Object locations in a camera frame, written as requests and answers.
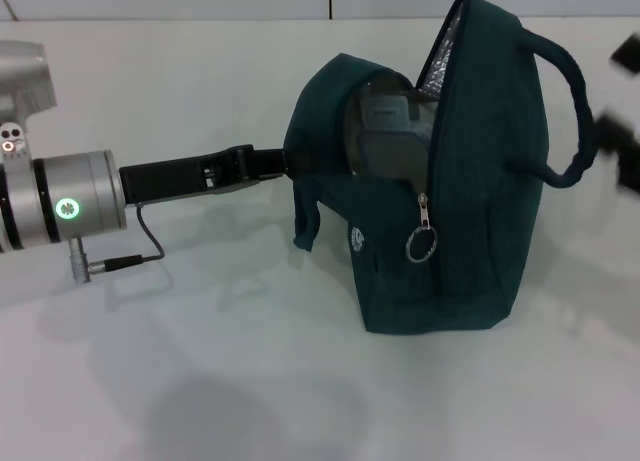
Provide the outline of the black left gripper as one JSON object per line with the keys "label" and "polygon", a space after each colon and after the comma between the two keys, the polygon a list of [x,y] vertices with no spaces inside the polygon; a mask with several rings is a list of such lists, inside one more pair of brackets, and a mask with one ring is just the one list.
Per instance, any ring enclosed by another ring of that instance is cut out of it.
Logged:
{"label": "black left gripper", "polygon": [[119,169],[128,205],[212,194],[235,183],[249,185],[289,174],[284,149],[237,147],[211,155],[126,166]]}

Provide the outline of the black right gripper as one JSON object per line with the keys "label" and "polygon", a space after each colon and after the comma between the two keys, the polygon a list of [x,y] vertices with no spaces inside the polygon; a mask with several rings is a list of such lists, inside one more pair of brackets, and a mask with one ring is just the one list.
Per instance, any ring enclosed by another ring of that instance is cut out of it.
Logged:
{"label": "black right gripper", "polygon": [[[610,62],[630,76],[640,72],[640,38],[634,32],[611,54]],[[594,141],[607,155],[618,155],[618,187],[640,194],[639,141],[630,125],[610,112],[594,123]]]}

